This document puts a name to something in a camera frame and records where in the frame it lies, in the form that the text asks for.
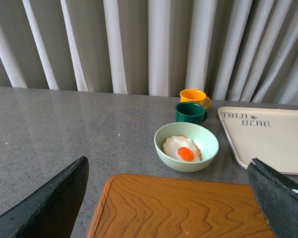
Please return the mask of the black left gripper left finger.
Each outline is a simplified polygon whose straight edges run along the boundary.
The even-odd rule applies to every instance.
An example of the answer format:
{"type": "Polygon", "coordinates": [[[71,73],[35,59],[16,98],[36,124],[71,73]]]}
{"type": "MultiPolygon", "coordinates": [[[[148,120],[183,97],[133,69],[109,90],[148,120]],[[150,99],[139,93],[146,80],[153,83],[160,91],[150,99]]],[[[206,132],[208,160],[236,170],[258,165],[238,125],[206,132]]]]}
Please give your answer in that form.
{"type": "Polygon", "coordinates": [[[88,159],[82,156],[0,215],[0,238],[69,238],[88,176],[88,159]]]}

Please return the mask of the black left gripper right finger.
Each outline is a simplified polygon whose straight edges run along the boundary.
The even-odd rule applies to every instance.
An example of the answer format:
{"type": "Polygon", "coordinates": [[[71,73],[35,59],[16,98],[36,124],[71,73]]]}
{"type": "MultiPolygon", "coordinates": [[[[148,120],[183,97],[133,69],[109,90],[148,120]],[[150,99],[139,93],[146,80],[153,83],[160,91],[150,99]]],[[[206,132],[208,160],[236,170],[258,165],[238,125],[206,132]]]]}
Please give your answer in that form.
{"type": "Polygon", "coordinates": [[[254,198],[277,238],[298,238],[298,183],[257,158],[247,167],[254,198]]]}

